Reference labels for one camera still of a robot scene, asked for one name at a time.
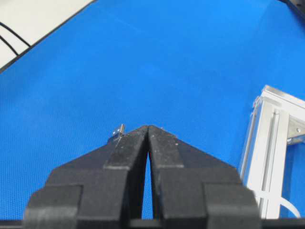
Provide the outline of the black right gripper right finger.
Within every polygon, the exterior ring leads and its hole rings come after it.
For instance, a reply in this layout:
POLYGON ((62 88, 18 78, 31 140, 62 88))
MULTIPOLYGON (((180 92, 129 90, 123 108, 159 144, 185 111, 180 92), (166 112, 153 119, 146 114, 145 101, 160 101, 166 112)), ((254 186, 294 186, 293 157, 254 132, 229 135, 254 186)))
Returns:
POLYGON ((254 194, 233 166, 153 125, 148 139, 154 201, 164 228, 261 228, 254 194))

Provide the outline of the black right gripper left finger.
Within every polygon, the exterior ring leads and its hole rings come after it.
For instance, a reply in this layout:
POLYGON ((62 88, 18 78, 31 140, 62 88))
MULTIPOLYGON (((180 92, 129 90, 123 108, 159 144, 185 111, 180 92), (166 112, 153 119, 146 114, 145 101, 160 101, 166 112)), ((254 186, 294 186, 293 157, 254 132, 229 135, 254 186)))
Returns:
POLYGON ((120 229, 142 215, 148 126, 52 170, 26 207, 26 229, 120 229))

